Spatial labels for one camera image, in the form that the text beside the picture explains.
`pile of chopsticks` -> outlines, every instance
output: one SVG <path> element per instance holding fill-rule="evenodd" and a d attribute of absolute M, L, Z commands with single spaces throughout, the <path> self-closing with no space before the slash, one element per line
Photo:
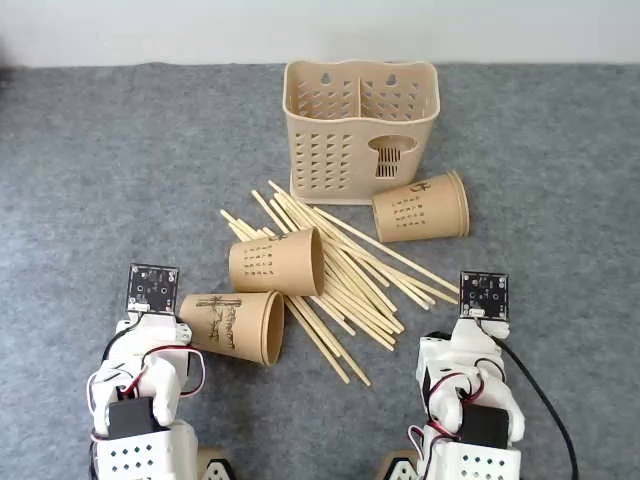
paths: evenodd
<path fill-rule="evenodd" d="M 458 288 L 455 285 L 329 213 L 299 202 L 272 181 L 269 181 L 269 185 L 275 190 L 275 194 L 268 203 L 257 191 L 252 190 L 251 194 L 283 234 L 312 227 L 320 231 L 325 260 L 325 289 L 322 295 L 309 298 L 349 335 L 356 335 L 353 326 L 358 327 L 384 348 L 393 351 L 393 345 L 396 343 L 393 335 L 404 331 L 404 326 L 395 318 L 397 308 L 380 286 L 389 287 L 394 284 L 425 310 L 435 305 L 434 297 L 449 303 L 458 303 L 449 294 L 383 263 L 340 228 L 457 294 Z M 267 227 L 254 229 L 244 220 L 234 218 L 224 210 L 220 213 L 241 241 L 276 235 Z M 289 296 L 285 297 L 285 303 L 345 383 L 349 383 L 349 376 L 337 361 L 340 358 L 365 385 L 371 385 L 366 374 L 305 298 Z"/>

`white wall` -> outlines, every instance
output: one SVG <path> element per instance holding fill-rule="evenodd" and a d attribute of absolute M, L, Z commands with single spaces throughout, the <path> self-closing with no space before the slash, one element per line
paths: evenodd
<path fill-rule="evenodd" d="M 0 0 L 0 63 L 638 62 L 638 0 Z"/>

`plastic basket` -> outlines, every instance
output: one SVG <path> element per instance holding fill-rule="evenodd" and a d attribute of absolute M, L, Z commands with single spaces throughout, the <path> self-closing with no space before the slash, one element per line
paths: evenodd
<path fill-rule="evenodd" d="M 283 109 L 291 192 L 307 203 L 370 204 L 411 183 L 440 112 L 429 63 L 287 65 Z"/>

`paper cup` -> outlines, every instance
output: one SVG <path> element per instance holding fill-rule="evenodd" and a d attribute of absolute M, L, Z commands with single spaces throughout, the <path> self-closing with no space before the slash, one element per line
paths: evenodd
<path fill-rule="evenodd" d="M 179 316 L 191 327 L 191 344 L 199 350 L 263 365 L 278 360 L 284 329 L 279 292 L 188 295 Z"/>
<path fill-rule="evenodd" d="M 469 204 L 455 171 L 378 194 L 372 205 L 381 242 L 469 235 Z"/>
<path fill-rule="evenodd" d="M 320 295 L 324 255 L 316 228 L 236 243 L 229 252 L 231 283 L 239 292 L 278 290 L 285 295 Z"/>

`circuit board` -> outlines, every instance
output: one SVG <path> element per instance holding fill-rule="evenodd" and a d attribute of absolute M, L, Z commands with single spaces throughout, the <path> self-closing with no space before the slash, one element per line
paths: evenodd
<path fill-rule="evenodd" d="M 460 318 L 508 321 L 509 276 L 460 272 Z"/>
<path fill-rule="evenodd" d="M 132 263 L 129 266 L 127 311 L 171 313 L 176 308 L 178 269 Z"/>

